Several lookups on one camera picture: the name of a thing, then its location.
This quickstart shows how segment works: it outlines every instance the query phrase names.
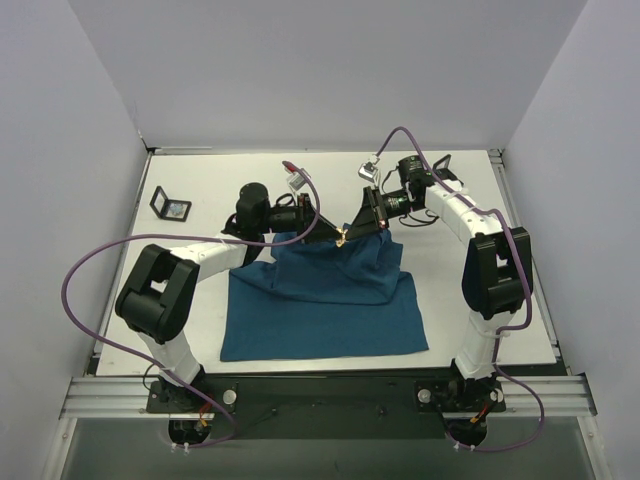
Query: white table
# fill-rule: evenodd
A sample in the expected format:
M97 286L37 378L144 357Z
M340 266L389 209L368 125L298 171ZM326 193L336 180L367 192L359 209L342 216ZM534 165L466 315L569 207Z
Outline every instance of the white table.
M382 156L384 173L413 152L389 152ZM506 214L489 158L485 151L427 152L434 162L452 153L450 168L465 182L470 195L483 207L497 207ZM360 208L362 188L367 183L357 175L369 153L287 153L243 155L167 155L151 159L133 233L172 233L215 235L234 212L238 191L248 182L267 186L272 202L287 192L282 160L290 160L312 176L322 202L322 214L340 225L350 222ZM191 200L193 206L186 223L158 219L149 207L154 189L161 185L169 198ZM399 188L396 174L387 191ZM207 372L249 373L280 371L360 370L381 368L448 367L455 357L467 326L469 309L462 296L460 281L466 247L442 222L425 228L406 228L392 221L393 239L404 245L402 269L411 272L418 293L429 350L410 355L349 357L319 360L269 360L249 362L220 361L224 338L228 273L198 285L185 332L193 353ZM140 251L149 241L133 242L124 259L118 291ZM164 247L188 242L156 241ZM265 249L260 260L269 260ZM534 299L533 322L527 330L513 333L503 341L499 362L506 365L550 364L556 359ZM513 324L524 320L520 310ZM112 312L107 336L128 346L147 351L124 320ZM104 346L98 375L139 375L148 364L140 358Z

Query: cable connector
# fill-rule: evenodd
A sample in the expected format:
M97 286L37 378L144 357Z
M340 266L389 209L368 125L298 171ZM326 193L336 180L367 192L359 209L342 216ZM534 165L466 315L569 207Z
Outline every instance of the cable connector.
M291 190L291 192L297 192L304 186L305 183L307 183L307 181L302 175L300 175L299 172L291 170L287 167L285 167L285 171L291 173L291 175L287 177L287 185L289 185L289 189ZM311 176L304 168L301 168L300 171L302 171L308 178L311 178Z
M378 167L376 167L376 163L378 163L380 159L375 155L369 157L369 161L360 165L358 169L358 176L363 178L367 182L376 183L376 178L378 178Z

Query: bolt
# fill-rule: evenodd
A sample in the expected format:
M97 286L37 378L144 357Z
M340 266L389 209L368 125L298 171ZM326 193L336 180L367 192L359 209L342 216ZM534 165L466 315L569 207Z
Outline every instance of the bolt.
M502 393L502 390L496 388L493 392L491 392L491 400L493 400L494 402L502 402L504 401L504 394Z
M236 398L238 398L238 394L233 390L226 390L222 394L222 401L227 405L233 405L236 403Z
M429 403L431 401L431 392L423 388L418 392L418 401L420 403Z

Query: blue towel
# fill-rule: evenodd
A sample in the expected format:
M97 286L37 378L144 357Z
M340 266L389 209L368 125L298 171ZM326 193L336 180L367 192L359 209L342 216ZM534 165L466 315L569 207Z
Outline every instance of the blue towel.
M275 241L294 234L278 234ZM349 242L274 247L275 263L229 275L220 360L401 355L426 350L413 278L389 231Z

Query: white wall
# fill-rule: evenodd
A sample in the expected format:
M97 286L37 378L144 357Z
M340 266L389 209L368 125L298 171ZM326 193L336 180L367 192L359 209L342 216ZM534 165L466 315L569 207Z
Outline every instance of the white wall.
M148 145L368 151L506 145L585 0L70 3Z
M63 0L0 15L0 477L40 477L69 379L90 342L59 288L83 253L125 233L145 151ZM98 324L117 252L73 284Z
M560 346L616 478L640 471L640 3L590 0L506 149Z

